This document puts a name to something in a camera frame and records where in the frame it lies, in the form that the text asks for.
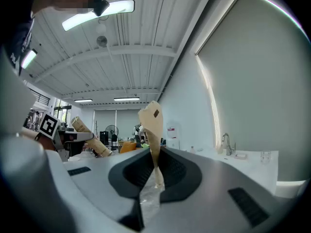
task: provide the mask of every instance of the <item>ceiling light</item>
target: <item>ceiling light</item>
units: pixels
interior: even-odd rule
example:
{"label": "ceiling light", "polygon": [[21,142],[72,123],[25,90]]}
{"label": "ceiling light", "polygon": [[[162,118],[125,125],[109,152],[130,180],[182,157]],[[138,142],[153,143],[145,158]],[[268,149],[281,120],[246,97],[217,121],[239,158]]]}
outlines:
{"label": "ceiling light", "polygon": [[23,59],[21,67],[25,69],[29,65],[29,63],[35,58],[36,55],[36,50],[32,49],[31,51],[29,51],[26,57]]}
{"label": "ceiling light", "polygon": [[115,101],[133,101],[133,100],[139,100],[138,97],[134,97],[134,98],[115,98]]}
{"label": "ceiling light", "polygon": [[82,102],[92,102],[92,99],[79,99],[79,100],[75,100],[76,103],[82,103]]}
{"label": "ceiling light", "polygon": [[[102,13],[100,17],[117,14],[117,13],[129,13],[134,11],[134,0],[123,0],[117,2],[111,2],[110,6]],[[97,18],[93,11],[86,14],[76,14],[63,22],[63,28],[65,31],[72,29],[73,27],[84,23],[86,21]]]}

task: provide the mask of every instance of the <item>person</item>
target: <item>person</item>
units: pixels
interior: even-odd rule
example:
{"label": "person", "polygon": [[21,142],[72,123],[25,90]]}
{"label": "person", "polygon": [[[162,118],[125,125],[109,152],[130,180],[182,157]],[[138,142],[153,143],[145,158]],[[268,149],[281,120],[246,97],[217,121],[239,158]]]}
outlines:
{"label": "person", "polygon": [[23,125],[24,128],[28,128],[27,124],[28,124],[29,120],[30,120],[30,116],[27,116],[25,121],[24,121],[24,125]]}
{"label": "person", "polygon": [[135,139],[137,143],[144,143],[144,140],[143,140],[144,133],[145,133],[145,129],[141,123],[134,127],[132,134],[135,135]]}
{"label": "person", "polygon": [[35,126],[35,131],[38,132],[38,124],[39,124],[39,112],[35,112],[35,120],[34,120],[34,126]]}
{"label": "person", "polygon": [[[71,11],[74,13],[84,13],[88,9],[94,9],[97,2],[102,0],[14,0],[14,5],[18,8],[11,8],[11,10],[3,11],[3,18],[9,23],[3,25],[0,41],[0,77],[1,82],[4,83],[2,78],[7,76],[7,68],[13,70],[13,72],[20,76],[22,72],[21,62],[23,54],[25,55],[26,50],[29,49],[29,44],[32,37],[32,28],[34,25],[35,16],[43,9],[47,7],[53,7],[60,11]],[[27,89],[22,90],[20,87],[17,88],[15,85],[12,87],[4,86],[7,90],[15,89],[20,94],[28,94]],[[39,116],[35,121],[35,130],[38,128]],[[24,137],[35,139],[37,133],[31,131],[25,127],[22,127],[20,134]],[[52,141],[47,137],[41,137],[38,140],[44,149],[54,149]]]}

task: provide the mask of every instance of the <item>white wall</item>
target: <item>white wall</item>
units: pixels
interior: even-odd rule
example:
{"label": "white wall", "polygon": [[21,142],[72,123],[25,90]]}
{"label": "white wall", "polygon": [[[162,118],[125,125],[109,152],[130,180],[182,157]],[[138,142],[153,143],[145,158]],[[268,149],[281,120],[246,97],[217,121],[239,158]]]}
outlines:
{"label": "white wall", "polygon": [[214,126],[207,88],[194,55],[182,57],[159,103],[163,113],[163,138],[167,125],[175,126],[181,150],[210,148]]}
{"label": "white wall", "polygon": [[311,52],[263,0],[238,0],[199,53],[220,128],[239,150],[278,150],[279,181],[310,177]]}
{"label": "white wall", "polygon": [[99,135],[99,132],[105,131],[107,126],[116,124],[116,110],[95,110],[94,133],[96,133],[96,121],[97,133]]}
{"label": "white wall", "polygon": [[117,110],[118,137],[125,140],[134,137],[132,131],[135,125],[139,124],[139,110]]}
{"label": "white wall", "polygon": [[[127,139],[131,138],[132,130],[135,125],[139,124],[139,110],[117,110],[117,128],[118,137]],[[96,132],[95,122],[97,121],[97,133],[105,131],[109,125],[116,124],[116,110],[95,110],[94,132]]]}
{"label": "white wall", "polygon": [[94,113],[93,109],[81,109],[79,107],[72,105],[71,113],[70,113],[70,121],[68,122],[69,127],[72,128],[71,120],[74,117],[79,116],[80,119],[84,122],[84,124],[92,131],[93,130],[93,113]]}
{"label": "white wall", "polygon": [[56,97],[51,97],[50,101],[49,101],[49,110],[48,110],[48,113],[50,115],[54,115],[54,107],[55,107],[55,102],[56,102]]}

